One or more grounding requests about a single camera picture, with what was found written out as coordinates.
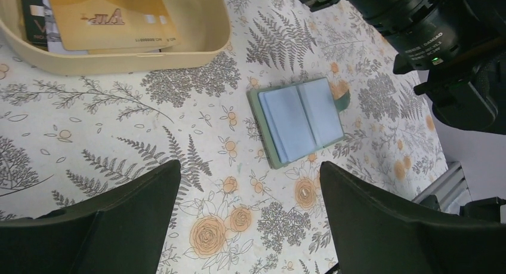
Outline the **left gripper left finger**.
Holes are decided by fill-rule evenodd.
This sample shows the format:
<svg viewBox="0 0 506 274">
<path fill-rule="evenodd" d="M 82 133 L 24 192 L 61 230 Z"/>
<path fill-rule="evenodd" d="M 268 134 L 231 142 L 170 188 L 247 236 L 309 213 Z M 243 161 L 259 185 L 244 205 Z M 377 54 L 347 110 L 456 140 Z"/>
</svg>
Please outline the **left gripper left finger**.
<svg viewBox="0 0 506 274">
<path fill-rule="evenodd" d="M 181 181 L 169 161 L 38 218 L 1 223 L 2 273 L 155 273 Z"/>
</svg>

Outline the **green card holder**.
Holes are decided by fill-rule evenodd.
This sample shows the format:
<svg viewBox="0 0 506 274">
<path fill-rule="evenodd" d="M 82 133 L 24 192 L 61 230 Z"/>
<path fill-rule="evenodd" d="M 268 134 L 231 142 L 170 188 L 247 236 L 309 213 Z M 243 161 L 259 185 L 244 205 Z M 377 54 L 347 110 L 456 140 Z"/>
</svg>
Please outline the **green card holder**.
<svg viewBox="0 0 506 274">
<path fill-rule="evenodd" d="M 348 108 L 350 93 L 334 97 L 327 78 L 251 89 L 246 95 L 274 170 L 345 136 L 340 112 Z"/>
</svg>

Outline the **beige oval tray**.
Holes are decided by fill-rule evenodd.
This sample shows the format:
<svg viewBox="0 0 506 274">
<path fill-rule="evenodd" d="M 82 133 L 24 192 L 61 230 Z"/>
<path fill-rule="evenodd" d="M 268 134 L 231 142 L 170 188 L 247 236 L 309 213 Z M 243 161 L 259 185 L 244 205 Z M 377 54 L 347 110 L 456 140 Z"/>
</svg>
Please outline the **beige oval tray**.
<svg viewBox="0 0 506 274">
<path fill-rule="evenodd" d="M 228 44 L 232 28 L 225 0 L 163 0 L 181 44 L 159 53 L 66 56 L 29 44 L 21 26 L 20 0 L 1 0 L 1 35 L 14 54 L 27 64 L 57 75 L 98 75 L 208 64 Z"/>
</svg>

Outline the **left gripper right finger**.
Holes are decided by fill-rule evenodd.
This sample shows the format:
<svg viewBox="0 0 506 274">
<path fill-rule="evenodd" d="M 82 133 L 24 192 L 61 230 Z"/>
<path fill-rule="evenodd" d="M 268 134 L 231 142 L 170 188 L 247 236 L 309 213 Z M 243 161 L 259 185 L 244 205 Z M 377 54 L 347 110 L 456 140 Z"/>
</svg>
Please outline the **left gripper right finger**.
<svg viewBox="0 0 506 274">
<path fill-rule="evenodd" d="M 505 224 L 443 213 L 326 161 L 320 185 L 342 273 L 504 273 Z"/>
</svg>

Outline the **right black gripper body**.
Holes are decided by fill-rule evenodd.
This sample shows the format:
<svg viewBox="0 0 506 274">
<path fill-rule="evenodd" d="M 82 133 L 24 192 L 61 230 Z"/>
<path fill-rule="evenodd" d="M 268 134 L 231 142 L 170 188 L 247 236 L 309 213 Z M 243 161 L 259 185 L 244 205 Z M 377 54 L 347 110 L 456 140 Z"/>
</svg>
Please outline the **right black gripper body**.
<svg viewBox="0 0 506 274">
<path fill-rule="evenodd" d="M 505 0 L 299 0 L 312 12 L 351 4 L 396 50 L 396 71 L 479 62 L 505 49 Z"/>
</svg>

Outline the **floral table mat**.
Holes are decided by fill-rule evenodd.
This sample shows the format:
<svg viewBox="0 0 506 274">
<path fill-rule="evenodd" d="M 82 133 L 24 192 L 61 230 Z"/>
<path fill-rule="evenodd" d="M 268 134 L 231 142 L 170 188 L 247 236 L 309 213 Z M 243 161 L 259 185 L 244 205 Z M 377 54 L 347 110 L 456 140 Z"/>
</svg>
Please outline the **floral table mat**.
<svg viewBox="0 0 506 274">
<path fill-rule="evenodd" d="M 38 217 L 170 160 L 182 187 L 158 273 L 325 273 L 337 263 L 323 203 L 324 161 L 406 199 L 447 170 L 419 77 L 342 1 L 225 0 L 232 36 L 210 64 L 57 76 L 1 40 L 1 219 Z M 344 138 L 269 166 L 253 89 L 327 78 Z"/>
</svg>

